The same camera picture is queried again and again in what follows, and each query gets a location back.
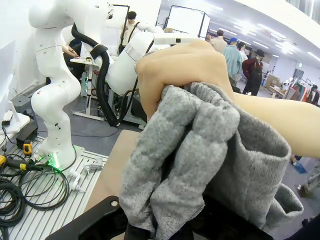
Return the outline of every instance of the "yellow connector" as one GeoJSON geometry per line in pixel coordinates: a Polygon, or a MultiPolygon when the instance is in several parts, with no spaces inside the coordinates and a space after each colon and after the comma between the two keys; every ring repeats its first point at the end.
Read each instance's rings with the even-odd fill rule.
{"type": "Polygon", "coordinates": [[[0,155],[0,166],[2,166],[3,164],[5,164],[5,162],[6,162],[6,157],[0,155]]]}

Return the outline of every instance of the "black apron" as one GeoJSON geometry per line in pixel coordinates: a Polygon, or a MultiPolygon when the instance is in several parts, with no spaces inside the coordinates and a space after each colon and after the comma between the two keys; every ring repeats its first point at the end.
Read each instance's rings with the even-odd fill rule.
{"type": "Polygon", "coordinates": [[[251,96],[257,96],[262,83],[262,68],[255,62],[253,70],[250,74],[250,79],[246,82],[243,94],[251,92],[251,96]]]}

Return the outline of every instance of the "fingers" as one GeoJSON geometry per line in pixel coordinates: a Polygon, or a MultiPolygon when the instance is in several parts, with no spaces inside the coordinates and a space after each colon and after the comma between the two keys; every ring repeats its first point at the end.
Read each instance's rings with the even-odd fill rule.
{"type": "Polygon", "coordinates": [[[182,43],[159,51],[155,51],[154,53],[141,58],[136,64],[136,71],[139,72],[139,70],[141,68],[144,68],[144,65],[150,61],[158,60],[159,58],[171,55],[198,53],[199,50],[215,52],[214,48],[208,42],[203,40],[196,40],[191,43],[182,43]]]}
{"type": "Polygon", "coordinates": [[[208,51],[207,45],[199,42],[185,48],[177,46],[173,51],[175,54],[167,52],[169,54],[150,57],[137,69],[141,104],[148,118],[156,112],[165,85],[180,87],[192,82],[211,83],[222,88],[231,98],[234,97],[222,54],[208,51]]]}

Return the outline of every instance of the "gray cloth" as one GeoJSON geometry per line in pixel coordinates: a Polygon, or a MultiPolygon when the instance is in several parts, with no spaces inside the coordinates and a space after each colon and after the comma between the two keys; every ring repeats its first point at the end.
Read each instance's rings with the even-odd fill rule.
{"type": "Polygon", "coordinates": [[[218,87],[167,86],[123,173],[119,201],[131,225],[168,240],[204,207],[204,191],[268,230],[303,212],[281,184],[291,149],[218,87]],[[161,166],[181,140],[169,176],[161,166]]]}

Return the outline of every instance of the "black hose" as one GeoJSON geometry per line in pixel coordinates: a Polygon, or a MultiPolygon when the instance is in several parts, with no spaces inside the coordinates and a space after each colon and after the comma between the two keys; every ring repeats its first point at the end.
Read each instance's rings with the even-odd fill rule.
{"type": "MultiPolygon", "coordinates": [[[[71,33],[76,39],[79,39],[81,42],[84,42],[85,44],[88,44],[93,48],[98,45],[98,43],[95,40],[78,32],[76,24],[73,24],[71,33]]],[[[98,101],[100,103],[101,109],[107,122],[111,127],[116,127],[118,125],[117,117],[115,116],[110,105],[108,104],[108,99],[106,99],[106,95],[104,92],[105,79],[109,69],[110,59],[106,51],[102,52],[100,56],[102,58],[102,66],[96,79],[96,97],[98,98],[98,101]]]]}

